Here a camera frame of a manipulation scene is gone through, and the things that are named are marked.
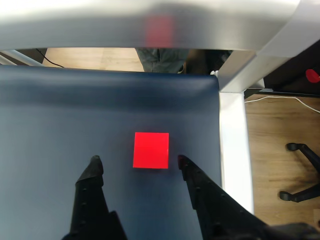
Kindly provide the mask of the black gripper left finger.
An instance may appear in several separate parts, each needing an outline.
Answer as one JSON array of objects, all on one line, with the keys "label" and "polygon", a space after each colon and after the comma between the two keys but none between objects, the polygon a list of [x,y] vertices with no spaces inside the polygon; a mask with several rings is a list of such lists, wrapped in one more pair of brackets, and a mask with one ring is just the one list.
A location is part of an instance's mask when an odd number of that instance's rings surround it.
[{"label": "black gripper left finger", "polygon": [[109,211],[103,193],[104,168],[98,155],[75,183],[69,233],[64,240],[126,240],[127,236],[115,211]]}]

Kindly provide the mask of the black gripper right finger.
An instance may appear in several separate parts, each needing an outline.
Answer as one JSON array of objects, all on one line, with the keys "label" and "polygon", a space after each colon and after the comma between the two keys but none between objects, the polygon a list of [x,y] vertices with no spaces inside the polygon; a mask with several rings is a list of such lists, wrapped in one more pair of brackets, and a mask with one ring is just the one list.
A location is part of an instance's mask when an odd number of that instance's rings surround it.
[{"label": "black gripper right finger", "polygon": [[204,240],[281,240],[283,234],[248,212],[185,155],[178,168],[187,184]]}]

